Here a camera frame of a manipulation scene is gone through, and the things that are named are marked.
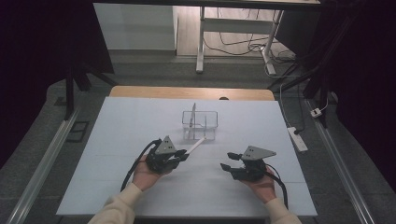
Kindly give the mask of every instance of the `wooden floor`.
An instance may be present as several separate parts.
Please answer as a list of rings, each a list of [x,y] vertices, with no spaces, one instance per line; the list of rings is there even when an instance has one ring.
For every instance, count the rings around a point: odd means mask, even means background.
[[[200,8],[199,7],[177,7],[178,15],[178,29],[177,29],[177,55],[178,56],[196,56],[199,39],[200,27]],[[206,18],[224,18],[224,19],[239,19],[239,20],[262,20],[271,21],[274,16],[273,10],[263,9],[243,9],[243,8],[224,8],[224,7],[206,7]],[[252,34],[230,34],[230,33],[207,33],[205,32],[205,56],[233,56],[232,54],[224,53],[213,49],[222,49],[233,54],[241,54],[248,51],[248,42],[234,45],[225,45],[221,42],[220,36],[224,43],[230,44],[240,41],[249,41],[250,38],[260,39],[268,35],[253,35]],[[265,44],[266,39],[251,41],[250,44]],[[275,43],[272,47],[274,54],[285,50],[286,48],[280,44]],[[237,55],[239,57],[261,57],[259,52],[249,52],[244,55]]]

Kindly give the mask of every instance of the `hand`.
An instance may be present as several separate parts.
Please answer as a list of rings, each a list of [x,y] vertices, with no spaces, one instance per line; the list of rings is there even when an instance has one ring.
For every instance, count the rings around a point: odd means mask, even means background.
[[[274,172],[270,170],[268,166],[267,172],[271,175],[274,174]],[[241,180],[241,182],[250,187],[263,203],[268,203],[269,201],[276,198],[274,180],[267,175],[256,182],[249,182],[246,180]]]
[[[167,173],[158,175],[150,171],[148,165],[145,162],[146,157],[147,156],[145,155],[140,159],[139,164],[134,170],[134,178],[132,179],[132,183],[134,183],[142,191],[151,188],[161,176],[169,174]]]

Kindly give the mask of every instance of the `hand-mounted device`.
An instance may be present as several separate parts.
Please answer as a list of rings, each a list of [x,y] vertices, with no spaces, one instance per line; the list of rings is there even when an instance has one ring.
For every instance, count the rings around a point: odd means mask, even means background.
[[[178,167],[178,164],[181,161],[185,161],[189,157],[189,154],[186,154],[186,149],[176,150],[169,136],[166,136],[163,140],[161,140],[161,138],[154,140],[149,143],[145,149],[143,149],[142,153],[140,153],[139,157],[132,165],[131,170],[128,171],[128,174],[125,176],[122,183],[121,191],[125,189],[126,184],[134,172],[134,169],[136,169],[137,164],[140,162],[140,159],[152,145],[154,145],[154,147],[149,151],[146,157],[146,164],[152,172],[159,175],[171,172],[173,169]]]
[[[228,158],[235,161],[242,161],[245,165],[244,168],[231,168],[230,165],[221,163],[223,171],[230,172],[235,180],[246,180],[249,182],[256,182],[262,179],[265,175],[274,179],[283,191],[283,199],[286,207],[288,207],[288,193],[286,191],[285,184],[282,182],[280,177],[276,177],[267,172],[267,164],[264,162],[264,158],[275,156],[274,151],[266,150],[259,147],[249,146],[244,154],[235,154],[232,152],[227,153]]]

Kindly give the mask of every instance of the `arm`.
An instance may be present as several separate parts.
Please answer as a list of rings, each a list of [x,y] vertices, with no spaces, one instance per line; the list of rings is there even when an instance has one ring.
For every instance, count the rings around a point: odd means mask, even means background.
[[[301,221],[291,213],[276,197],[274,180],[268,176],[257,182],[241,181],[246,184],[256,194],[256,196],[265,204],[272,224],[301,224]]]
[[[146,156],[137,165],[134,178],[121,193],[109,198],[105,206],[89,222],[93,223],[133,223],[134,206],[142,192],[151,188],[163,176],[150,171],[145,163]]]

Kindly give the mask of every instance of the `white tabletop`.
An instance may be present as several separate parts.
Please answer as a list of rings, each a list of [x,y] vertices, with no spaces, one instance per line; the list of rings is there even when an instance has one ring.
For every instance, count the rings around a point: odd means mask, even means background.
[[[106,199],[120,192],[123,178],[143,148],[169,135],[177,149],[195,141],[183,139],[182,111],[217,111],[216,139],[205,141],[170,175],[145,192],[135,208],[140,217],[267,217],[254,194],[220,163],[241,161],[227,152],[248,146],[273,150],[265,159],[279,171],[288,190],[290,211],[315,216],[304,175],[276,101],[175,100],[107,97],[90,139],[58,209],[58,215],[93,215]],[[282,197],[276,185],[276,194]]]

